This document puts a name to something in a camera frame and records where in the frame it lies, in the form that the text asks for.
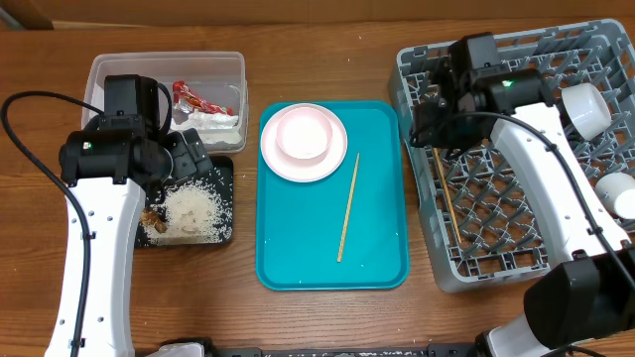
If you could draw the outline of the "wooden chopstick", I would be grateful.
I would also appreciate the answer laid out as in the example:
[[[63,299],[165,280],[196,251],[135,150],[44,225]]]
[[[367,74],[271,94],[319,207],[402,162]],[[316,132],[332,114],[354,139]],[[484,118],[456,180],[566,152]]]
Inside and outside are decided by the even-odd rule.
[[[355,191],[355,187],[356,187],[356,180],[357,180],[359,161],[360,161],[360,154],[357,153],[356,160],[355,160],[355,165],[354,165],[354,169],[353,169],[353,173],[352,173],[352,177],[351,177],[350,189],[349,189],[348,200],[347,200],[347,204],[346,204],[346,210],[345,210],[345,215],[344,215],[344,220],[343,220],[343,225],[342,225],[340,242],[339,242],[339,246],[338,246],[338,253],[337,253],[337,258],[336,258],[336,262],[338,264],[341,263],[342,257],[343,257],[343,251],[344,251],[344,247],[345,247],[347,229],[348,229],[348,224],[349,224],[349,217],[350,217],[350,212],[351,212],[351,207],[352,207],[354,191]]]
[[[437,166],[439,180],[440,180],[441,185],[442,185],[443,190],[444,190],[444,199],[445,199],[445,204],[446,204],[447,210],[449,212],[453,235],[454,235],[454,238],[455,238],[455,241],[456,241],[457,245],[460,245],[461,242],[462,242],[461,236],[460,236],[460,230],[459,230],[459,228],[457,226],[456,217],[455,217],[455,213],[454,213],[454,209],[453,209],[453,204],[452,204],[451,197],[450,197],[450,194],[449,194],[449,190],[448,190],[448,187],[447,187],[447,184],[446,184],[446,181],[445,181],[445,171],[444,171],[443,161],[441,160],[439,152],[438,152],[438,150],[436,148],[433,148],[433,155],[434,155],[435,163],[436,163],[436,166]]]

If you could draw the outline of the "white tissue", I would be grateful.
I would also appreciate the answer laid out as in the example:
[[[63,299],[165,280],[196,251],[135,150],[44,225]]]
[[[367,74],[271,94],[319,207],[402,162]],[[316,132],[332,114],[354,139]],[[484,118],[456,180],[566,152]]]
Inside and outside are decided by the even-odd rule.
[[[195,111],[188,115],[182,123],[174,121],[171,124],[173,131],[185,131],[196,129],[199,137],[205,144],[213,145],[225,143],[238,144],[242,141],[238,126],[239,117],[223,113],[204,113]]]

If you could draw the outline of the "red snack wrapper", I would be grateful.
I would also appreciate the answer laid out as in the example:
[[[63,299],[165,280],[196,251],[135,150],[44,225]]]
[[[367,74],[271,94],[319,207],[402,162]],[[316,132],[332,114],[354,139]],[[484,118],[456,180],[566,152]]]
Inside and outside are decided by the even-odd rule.
[[[209,102],[192,91],[182,80],[173,83],[174,108],[178,111],[190,114],[195,111],[206,114],[225,114],[232,116],[233,110]]]

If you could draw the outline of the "brown food scrap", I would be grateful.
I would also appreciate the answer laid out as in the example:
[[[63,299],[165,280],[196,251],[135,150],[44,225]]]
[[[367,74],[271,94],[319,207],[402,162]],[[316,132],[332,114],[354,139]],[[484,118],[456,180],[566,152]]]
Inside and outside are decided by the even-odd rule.
[[[140,222],[145,226],[154,227],[155,230],[159,233],[165,233],[168,229],[166,223],[154,210],[144,209],[141,213]]]

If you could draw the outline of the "small pink plate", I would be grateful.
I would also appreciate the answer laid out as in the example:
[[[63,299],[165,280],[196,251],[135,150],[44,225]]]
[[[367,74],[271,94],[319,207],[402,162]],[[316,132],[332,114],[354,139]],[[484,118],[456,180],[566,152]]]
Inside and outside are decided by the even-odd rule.
[[[319,157],[329,148],[332,128],[325,114],[309,107],[293,108],[280,119],[276,141],[284,154],[299,160]]]

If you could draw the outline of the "large white plate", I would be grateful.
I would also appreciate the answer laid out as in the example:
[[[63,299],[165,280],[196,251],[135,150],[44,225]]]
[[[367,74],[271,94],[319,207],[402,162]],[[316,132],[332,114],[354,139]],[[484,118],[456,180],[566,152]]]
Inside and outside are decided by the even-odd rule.
[[[311,160],[293,159],[279,148],[276,141],[277,126],[282,116],[293,108],[309,106],[321,111],[328,118],[332,128],[329,148],[319,157]],[[341,120],[324,106],[312,103],[289,105],[276,111],[266,122],[261,132],[260,151],[266,165],[279,177],[295,182],[312,182],[333,174],[346,156],[348,138]]]

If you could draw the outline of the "grey bowl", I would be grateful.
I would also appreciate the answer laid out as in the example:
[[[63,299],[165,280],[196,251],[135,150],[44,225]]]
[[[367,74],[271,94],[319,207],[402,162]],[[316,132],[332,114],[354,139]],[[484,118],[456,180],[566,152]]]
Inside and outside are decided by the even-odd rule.
[[[591,83],[564,88],[562,102],[574,128],[586,141],[602,134],[612,123],[607,103]]]

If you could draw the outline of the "small white cup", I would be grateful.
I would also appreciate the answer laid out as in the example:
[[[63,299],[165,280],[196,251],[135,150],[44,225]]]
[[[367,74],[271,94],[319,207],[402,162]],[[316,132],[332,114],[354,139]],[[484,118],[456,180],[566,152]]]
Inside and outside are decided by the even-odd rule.
[[[594,191],[602,204],[611,212],[624,219],[633,219],[635,180],[625,173],[612,173],[599,179]]]

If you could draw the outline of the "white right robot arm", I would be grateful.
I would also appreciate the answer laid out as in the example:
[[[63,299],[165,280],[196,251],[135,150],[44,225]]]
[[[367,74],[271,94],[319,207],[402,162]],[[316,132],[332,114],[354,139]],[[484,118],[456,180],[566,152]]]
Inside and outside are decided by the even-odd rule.
[[[634,248],[581,170],[542,76],[437,69],[431,81],[439,97],[416,107],[411,146],[456,157],[488,139],[522,186],[551,266],[525,292],[521,315],[478,337],[478,354],[564,356],[633,328]]]

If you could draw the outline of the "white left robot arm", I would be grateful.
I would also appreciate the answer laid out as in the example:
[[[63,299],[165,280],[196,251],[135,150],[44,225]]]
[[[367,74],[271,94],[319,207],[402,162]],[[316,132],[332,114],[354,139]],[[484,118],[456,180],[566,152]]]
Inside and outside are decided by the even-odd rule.
[[[60,150],[68,239],[49,356],[132,356],[130,291],[146,198],[211,167],[198,132],[158,143],[130,130],[75,131]]]

